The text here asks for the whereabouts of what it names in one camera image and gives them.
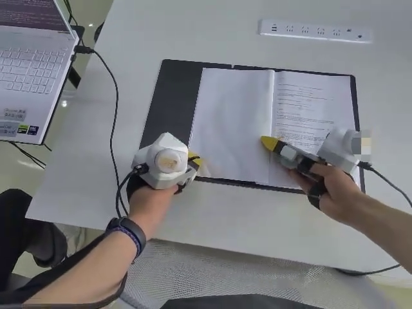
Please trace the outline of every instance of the laptop keyboard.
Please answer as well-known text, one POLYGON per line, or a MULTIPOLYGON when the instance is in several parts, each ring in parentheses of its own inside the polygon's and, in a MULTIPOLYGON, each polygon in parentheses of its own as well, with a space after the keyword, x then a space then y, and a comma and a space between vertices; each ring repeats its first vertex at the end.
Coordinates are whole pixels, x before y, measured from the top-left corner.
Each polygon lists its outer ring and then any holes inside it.
POLYGON ((66 52, 9 48, 0 50, 0 89, 49 94, 66 52))

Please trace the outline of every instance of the hand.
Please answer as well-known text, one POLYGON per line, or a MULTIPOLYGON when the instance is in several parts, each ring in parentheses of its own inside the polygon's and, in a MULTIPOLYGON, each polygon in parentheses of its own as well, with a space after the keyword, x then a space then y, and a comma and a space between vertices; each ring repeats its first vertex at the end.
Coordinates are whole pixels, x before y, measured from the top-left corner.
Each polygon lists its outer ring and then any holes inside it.
POLYGON ((140 226, 147 240, 153 237, 177 190, 177 185, 164 190, 154 190, 145 186, 131 195, 129 219, 140 226))
MULTIPOLYGON (((328 193, 322 195, 319 200, 321 211, 332 219, 349 225, 359 199, 366 195, 347 174, 336 167, 314 164, 310 171, 324 178, 324 184, 328 190, 328 193)), ((305 193, 308 193, 314 185, 312 180, 302 176, 296 170, 289 171, 289 175, 305 193)))

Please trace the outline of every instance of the laptop screen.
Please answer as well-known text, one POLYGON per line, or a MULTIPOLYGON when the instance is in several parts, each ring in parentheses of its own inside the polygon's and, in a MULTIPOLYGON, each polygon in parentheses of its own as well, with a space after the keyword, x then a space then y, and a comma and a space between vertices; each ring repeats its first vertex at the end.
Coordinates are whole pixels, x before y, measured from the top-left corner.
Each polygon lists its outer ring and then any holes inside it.
POLYGON ((68 31, 53 0, 0 0, 0 26, 68 31))

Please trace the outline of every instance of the laptop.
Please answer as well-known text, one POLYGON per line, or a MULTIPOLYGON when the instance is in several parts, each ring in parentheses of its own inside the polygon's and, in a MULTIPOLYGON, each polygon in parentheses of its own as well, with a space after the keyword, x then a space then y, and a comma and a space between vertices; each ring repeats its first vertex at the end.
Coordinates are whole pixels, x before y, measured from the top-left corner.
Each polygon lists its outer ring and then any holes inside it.
POLYGON ((0 140, 43 143, 79 42, 55 0, 0 6, 0 140))

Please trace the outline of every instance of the floor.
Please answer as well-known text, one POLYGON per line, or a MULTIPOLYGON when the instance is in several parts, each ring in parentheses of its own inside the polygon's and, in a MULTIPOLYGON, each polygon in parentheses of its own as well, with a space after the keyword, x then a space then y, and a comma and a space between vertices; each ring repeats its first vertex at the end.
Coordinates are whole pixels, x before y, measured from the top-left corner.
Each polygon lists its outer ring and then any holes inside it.
MULTIPOLYGON (((62 0, 57 0, 57 2, 64 8, 62 0)), ((86 27, 84 36, 86 46, 94 46, 93 36, 95 30, 101 23, 103 23, 112 2, 113 0, 70 1, 76 20, 80 25, 86 27)), ((88 59, 89 56, 80 55, 74 64, 74 67, 80 73, 80 76, 86 68, 88 59)), ((67 107, 70 106, 70 98, 74 95, 74 92, 75 88, 71 85, 66 86, 66 89, 64 90, 61 100, 62 104, 60 104, 57 109, 46 140, 47 145, 51 148, 53 148, 54 141, 56 141, 59 135, 62 121, 67 112, 67 107)), ((24 145, 23 148, 47 163, 49 151, 45 147, 24 145)), ((2 160, 0 160, 0 171, 2 171, 0 176, 0 192, 14 187, 21 188, 30 194, 34 194, 41 183, 43 171, 7 143, 0 142, 0 153, 2 156, 2 160)), ((81 248, 81 246, 89 243, 101 233, 101 231, 97 230, 86 230, 71 226, 60 226, 60 228, 69 238, 70 253, 75 252, 78 248, 81 248)), ((30 255, 23 254, 14 272, 27 277, 33 277, 43 270, 44 269, 35 265, 30 255)), ((385 281, 380 280, 380 278, 377 278, 377 282, 385 283, 385 281)), ((391 285, 392 286, 378 285, 378 287, 384 291, 388 297, 392 298, 399 305, 399 308, 411 308, 412 290, 396 287, 405 286, 402 282, 391 282, 391 285)))

